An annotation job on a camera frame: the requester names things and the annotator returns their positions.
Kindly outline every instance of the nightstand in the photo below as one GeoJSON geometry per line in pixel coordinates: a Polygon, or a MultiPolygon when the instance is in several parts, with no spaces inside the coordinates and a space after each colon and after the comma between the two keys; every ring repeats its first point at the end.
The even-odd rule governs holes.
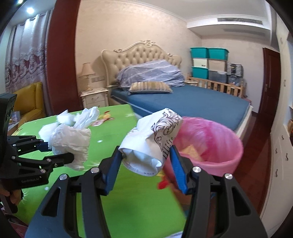
{"type": "Polygon", "coordinates": [[[90,109],[94,106],[96,107],[107,107],[108,102],[108,89],[95,88],[91,91],[83,91],[80,94],[82,98],[82,104],[84,108],[90,109]]]}

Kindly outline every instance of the white wardrobe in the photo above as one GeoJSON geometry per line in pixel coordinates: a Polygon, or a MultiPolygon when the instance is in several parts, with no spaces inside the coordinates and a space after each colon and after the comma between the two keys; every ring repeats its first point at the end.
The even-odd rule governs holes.
{"type": "Polygon", "coordinates": [[[277,16],[277,39],[281,57],[281,89],[276,117],[271,129],[271,177],[262,222],[271,237],[293,206],[293,147],[287,125],[293,118],[293,44],[291,35],[277,16]]]}

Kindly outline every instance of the nightstand drawer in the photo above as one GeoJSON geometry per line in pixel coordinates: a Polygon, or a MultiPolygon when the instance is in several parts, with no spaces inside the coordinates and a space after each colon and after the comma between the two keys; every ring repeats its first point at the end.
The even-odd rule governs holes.
{"type": "Polygon", "coordinates": [[[97,93],[86,96],[86,103],[92,104],[97,103],[105,100],[105,94],[104,93],[97,93]]]}
{"type": "Polygon", "coordinates": [[[106,102],[105,101],[101,101],[101,102],[97,102],[97,103],[89,103],[87,104],[87,109],[90,109],[92,107],[98,107],[98,108],[101,108],[101,107],[105,107],[106,106],[106,102]]]}

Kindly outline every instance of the blue bed sheet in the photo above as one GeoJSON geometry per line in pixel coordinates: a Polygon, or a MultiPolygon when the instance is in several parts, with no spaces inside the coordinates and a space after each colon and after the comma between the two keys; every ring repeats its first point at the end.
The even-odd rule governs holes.
{"type": "Polygon", "coordinates": [[[122,89],[112,90],[111,96],[120,103],[128,103],[133,111],[144,117],[170,108],[180,116],[201,117],[218,122],[233,131],[242,123],[249,102],[218,91],[185,85],[173,87],[173,93],[128,94],[122,89]]]}

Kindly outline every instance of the beige storage bin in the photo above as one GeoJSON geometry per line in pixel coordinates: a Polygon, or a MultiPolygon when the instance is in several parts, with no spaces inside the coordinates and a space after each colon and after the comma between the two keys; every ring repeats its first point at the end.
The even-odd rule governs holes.
{"type": "Polygon", "coordinates": [[[209,69],[217,72],[226,72],[227,70],[227,61],[218,60],[218,59],[209,59],[208,60],[209,69]]]}
{"type": "Polygon", "coordinates": [[[208,68],[207,59],[193,58],[193,67],[208,68]]]}

